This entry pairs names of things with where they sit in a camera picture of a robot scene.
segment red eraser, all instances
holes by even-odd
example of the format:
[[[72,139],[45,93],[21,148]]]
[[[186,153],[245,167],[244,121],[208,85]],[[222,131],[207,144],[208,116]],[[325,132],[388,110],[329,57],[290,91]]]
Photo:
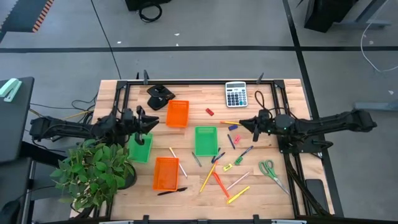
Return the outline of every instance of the red eraser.
[[[207,112],[208,114],[210,114],[210,116],[213,116],[213,115],[214,115],[214,113],[213,113],[209,108],[206,109],[206,112]]]
[[[235,137],[234,144],[239,143],[239,140],[241,140],[241,136],[237,134],[236,137]]]

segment gray floor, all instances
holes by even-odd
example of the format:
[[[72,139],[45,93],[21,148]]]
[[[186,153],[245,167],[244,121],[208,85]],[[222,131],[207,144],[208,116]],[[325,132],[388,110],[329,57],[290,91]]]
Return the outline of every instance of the gray floor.
[[[0,2],[0,16],[15,0]],[[113,47],[162,47],[206,45],[292,46],[287,19],[280,0],[173,0],[164,15],[145,24],[128,12],[123,0],[94,0],[99,17]],[[302,46],[358,46],[361,30],[326,34],[303,28],[306,1],[290,0],[298,38]],[[366,6],[362,0],[347,15],[354,18]],[[380,15],[393,25],[370,31],[364,45],[398,45],[398,4],[390,1]],[[56,0],[36,34],[7,33],[0,48],[107,47],[89,0]],[[398,64],[398,52],[366,52],[380,68]],[[391,101],[398,96],[398,69],[378,74],[361,52],[304,52],[308,74],[321,116],[350,110],[355,101]],[[118,52],[116,61],[122,78],[135,78],[146,69],[151,78],[301,78],[295,52]],[[70,106],[72,100],[90,100],[100,80],[117,79],[110,53],[0,54],[0,79],[35,77],[33,103]],[[63,118],[74,110],[33,106],[39,113]],[[335,145],[330,149],[335,179],[346,217],[398,220],[396,202],[398,175],[394,162],[397,113],[372,112],[378,127],[367,134],[326,135]],[[26,134],[25,141],[30,141]],[[73,145],[77,139],[43,142],[55,148]],[[51,185],[51,168],[37,166],[36,187]],[[54,198],[36,201],[34,218],[41,222],[65,220],[68,205]],[[34,198],[42,198],[40,191]]]

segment green leaves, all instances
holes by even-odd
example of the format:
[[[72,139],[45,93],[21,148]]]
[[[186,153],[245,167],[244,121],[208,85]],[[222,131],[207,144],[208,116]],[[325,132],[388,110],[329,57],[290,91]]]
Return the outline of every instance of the green leaves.
[[[95,193],[98,190],[98,187],[100,187],[100,186],[98,184],[96,184],[96,183],[90,184],[91,193],[92,194]]]
[[[51,174],[50,177],[60,177],[63,174],[62,170],[55,169]]]
[[[102,156],[103,156],[104,152],[102,151],[102,149],[99,149],[95,155],[94,155],[94,159],[93,162],[98,162],[101,160]]]
[[[101,170],[101,171],[106,170],[106,164],[103,163],[103,162],[96,162],[96,163],[95,163],[95,166],[97,167],[97,169],[99,169],[99,170]]]
[[[68,151],[68,157],[58,161],[59,169],[51,173],[56,178],[55,187],[67,190],[78,210],[110,202],[118,188],[124,187],[128,174],[135,174],[127,161],[128,153],[119,144],[107,146],[89,139],[76,149]]]
[[[123,172],[123,168],[122,167],[113,167],[113,170],[117,171],[117,172]]]
[[[118,188],[124,187],[124,185],[126,184],[126,181],[118,175],[113,175],[113,176],[114,176],[114,179],[116,180]]]
[[[84,175],[79,175],[79,180],[82,181],[83,183],[86,183],[88,181],[87,177]]]
[[[77,173],[83,168],[83,164],[75,164],[72,166],[72,172]]]
[[[74,198],[70,198],[70,197],[58,199],[58,201],[62,202],[62,203],[72,203],[74,200],[75,200]]]
[[[104,147],[102,148],[102,150],[103,150],[103,152],[104,152],[103,157],[104,157],[105,159],[110,159],[110,158],[111,158],[111,149],[110,149],[108,146],[104,146]]]

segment plastic basket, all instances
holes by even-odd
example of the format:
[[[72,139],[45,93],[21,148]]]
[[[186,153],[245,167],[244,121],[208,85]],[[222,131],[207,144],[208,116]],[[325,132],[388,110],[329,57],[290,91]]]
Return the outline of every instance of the plastic basket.
[[[217,156],[217,127],[199,126],[195,128],[195,155]]]
[[[169,100],[166,125],[173,128],[186,128],[188,125],[189,101]]]
[[[129,140],[129,157],[128,159],[134,162],[147,163],[149,160],[150,149],[152,147],[152,138],[154,135],[152,133],[143,134],[142,139],[144,144],[139,145],[136,140],[134,140],[135,134],[132,134]]]
[[[176,191],[178,186],[178,158],[156,158],[154,190]]]

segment scissors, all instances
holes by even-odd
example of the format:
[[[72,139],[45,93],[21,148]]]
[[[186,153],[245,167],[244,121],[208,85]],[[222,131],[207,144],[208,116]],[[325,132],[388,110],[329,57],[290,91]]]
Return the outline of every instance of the scissors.
[[[289,191],[283,186],[282,182],[278,179],[274,171],[274,162],[272,160],[266,160],[259,163],[260,171],[264,174],[269,176],[272,180],[274,180],[281,189],[289,194]]]

